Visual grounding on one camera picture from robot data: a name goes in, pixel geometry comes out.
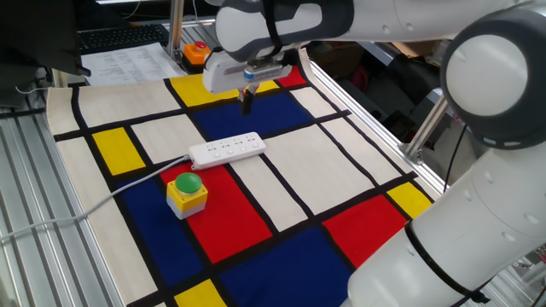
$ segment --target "table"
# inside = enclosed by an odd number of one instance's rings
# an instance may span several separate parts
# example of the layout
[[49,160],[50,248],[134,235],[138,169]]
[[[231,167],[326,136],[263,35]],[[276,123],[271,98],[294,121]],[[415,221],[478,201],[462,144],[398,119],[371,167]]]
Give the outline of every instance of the table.
[[[316,74],[313,85],[317,91],[330,101],[341,101],[353,112],[353,123],[367,130],[389,159],[396,160],[400,169],[418,176],[415,182],[423,192],[433,198],[439,196],[441,180],[426,166],[412,165],[404,160],[395,138],[319,67],[311,63],[302,68]],[[11,115],[13,118],[0,122],[0,152],[6,153],[0,154],[3,170],[0,176],[3,194],[0,230],[3,233],[36,220],[74,215],[83,210],[44,114],[39,111],[45,98],[42,94],[29,97],[27,111],[30,114]],[[8,295],[21,305],[117,306],[131,303],[123,299],[121,285],[114,282],[112,264],[105,261],[104,250],[89,221],[38,229],[19,238],[16,244],[4,245],[0,257],[4,260],[0,261],[0,273],[11,276],[11,284],[3,279]],[[140,299],[139,304],[161,304],[164,297],[153,295],[148,299]]]

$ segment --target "white rectangle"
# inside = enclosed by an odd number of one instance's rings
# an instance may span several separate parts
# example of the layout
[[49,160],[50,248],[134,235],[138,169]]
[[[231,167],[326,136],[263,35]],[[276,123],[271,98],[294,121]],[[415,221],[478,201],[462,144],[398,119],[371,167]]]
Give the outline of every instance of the white rectangle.
[[334,108],[311,87],[292,90],[290,94],[292,94],[298,100],[299,104],[306,108],[315,119],[335,113]]
[[186,114],[150,120],[131,128],[154,164],[182,157],[188,154],[189,147],[205,142]]
[[384,184],[401,176],[394,166],[344,119],[331,120],[322,126],[358,164],[372,175],[377,183]]
[[279,231],[307,219],[260,157],[233,162],[231,166]]
[[[58,142],[57,147],[85,210],[89,210],[110,194],[83,137]],[[115,201],[109,200],[102,208],[89,215],[88,219],[122,299],[126,303],[134,302],[157,291]]]
[[315,214],[374,187],[316,125],[265,144],[265,155]]
[[52,135],[79,130],[72,110],[72,89],[48,90],[48,124]]
[[189,148],[189,156],[196,170],[223,165],[263,153],[265,143],[256,132],[226,137],[222,140],[195,145]]
[[187,75],[160,43],[82,55],[82,64],[91,70],[87,81],[93,86],[136,84]]
[[366,126],[360,119],[358,119],[354,114],[348,116],[348,119],[353,122],[360,131],[362,131],[367,137],[369,137],[379,148],[385,153],[391,160],[405,171],[410,173],[413,171],[411,166],[409,166],[406,161],[404,161],[400,156],[395,154],[370,128]]
[[89,127],[179,109],[165,82],[79,89],[79,108]]

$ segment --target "power strip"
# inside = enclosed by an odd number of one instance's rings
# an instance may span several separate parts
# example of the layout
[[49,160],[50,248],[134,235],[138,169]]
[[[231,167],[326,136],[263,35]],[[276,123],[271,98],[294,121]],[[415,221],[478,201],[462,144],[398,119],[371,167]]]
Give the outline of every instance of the power strip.
[[263,154],[265,143],[258,133],[250,132],[239,136],[195,145],[189,148],[189,157],[194,162],[193,170],[223,165],[240,159]]

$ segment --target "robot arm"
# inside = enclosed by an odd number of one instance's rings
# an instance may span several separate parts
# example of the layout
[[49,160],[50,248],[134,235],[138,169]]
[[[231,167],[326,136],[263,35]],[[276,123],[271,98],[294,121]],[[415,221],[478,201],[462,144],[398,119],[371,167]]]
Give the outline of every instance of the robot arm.
[[226,0],[216,20],[224,51],[210,56],[203,81],[212,93],[243,93],[287,76],[293,64],[289,51],[313,40],[450,38],[511,5],[514,0]]
[[546,241],[546,0],[278,0],[275,30],[263,3],[227,0],[221,8],[224,51],[209,58],[203,77],[210,91],[252,94],[288,74],[290,50],[310,40],[455,36],[442,88],[492,150],[353,273],[343,306],[484,303],[477,289]]

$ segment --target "keyboard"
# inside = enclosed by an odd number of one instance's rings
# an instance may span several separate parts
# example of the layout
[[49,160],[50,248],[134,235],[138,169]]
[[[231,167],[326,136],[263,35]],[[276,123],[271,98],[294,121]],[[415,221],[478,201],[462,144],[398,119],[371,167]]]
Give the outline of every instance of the keyboard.
[[162,25],[111,28],[78,32],[81,55],[138,47],[149,43],[169,43],[169,32]]

